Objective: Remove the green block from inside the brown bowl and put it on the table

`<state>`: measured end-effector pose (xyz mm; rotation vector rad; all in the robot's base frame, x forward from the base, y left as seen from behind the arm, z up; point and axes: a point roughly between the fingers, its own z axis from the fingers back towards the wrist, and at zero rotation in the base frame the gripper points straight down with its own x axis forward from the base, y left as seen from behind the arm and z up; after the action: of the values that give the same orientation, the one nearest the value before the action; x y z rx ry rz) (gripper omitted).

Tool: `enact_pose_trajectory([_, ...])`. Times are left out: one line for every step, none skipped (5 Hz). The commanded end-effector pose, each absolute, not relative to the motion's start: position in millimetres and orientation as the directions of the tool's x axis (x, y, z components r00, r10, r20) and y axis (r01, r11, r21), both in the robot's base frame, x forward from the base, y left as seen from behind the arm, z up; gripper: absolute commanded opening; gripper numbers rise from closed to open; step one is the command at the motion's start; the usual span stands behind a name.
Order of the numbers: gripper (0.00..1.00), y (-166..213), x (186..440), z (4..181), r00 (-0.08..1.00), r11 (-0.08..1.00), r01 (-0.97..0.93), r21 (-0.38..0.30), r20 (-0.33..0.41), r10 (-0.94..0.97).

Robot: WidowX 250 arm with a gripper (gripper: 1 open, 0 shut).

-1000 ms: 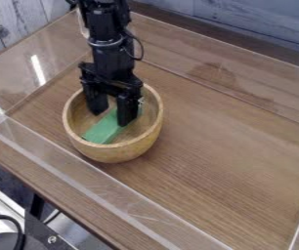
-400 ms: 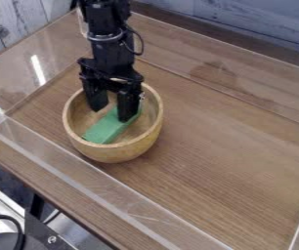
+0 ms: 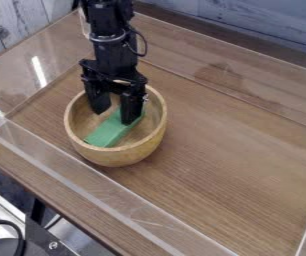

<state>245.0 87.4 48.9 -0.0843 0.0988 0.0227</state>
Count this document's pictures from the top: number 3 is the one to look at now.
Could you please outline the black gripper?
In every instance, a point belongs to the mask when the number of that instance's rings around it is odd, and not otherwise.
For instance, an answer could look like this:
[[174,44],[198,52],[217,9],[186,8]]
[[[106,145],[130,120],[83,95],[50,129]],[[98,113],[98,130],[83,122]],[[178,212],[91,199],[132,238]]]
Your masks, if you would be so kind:
[[94,43],[95,58],[80,61],[90,106],[100,115],[111,107],[110,94],[122,94],[122,123],[131,125],[143,112],[148,79],[138,71],[138,63],[147,52],[139,52],[135,34],[92,34],[90,39]]

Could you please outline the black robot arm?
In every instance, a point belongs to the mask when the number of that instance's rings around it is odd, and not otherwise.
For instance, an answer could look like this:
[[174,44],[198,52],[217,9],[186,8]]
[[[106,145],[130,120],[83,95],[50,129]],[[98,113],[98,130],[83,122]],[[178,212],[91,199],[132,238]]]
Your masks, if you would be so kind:
[[131,25],[132,0],[82,0],[95,58],[83,59],[82,81],[91,108],[104,113],[111,95],[120,96],[120,117],[131,125],[142,116],[147,77],[138,71],[139,58],[148,52],[143,34]]

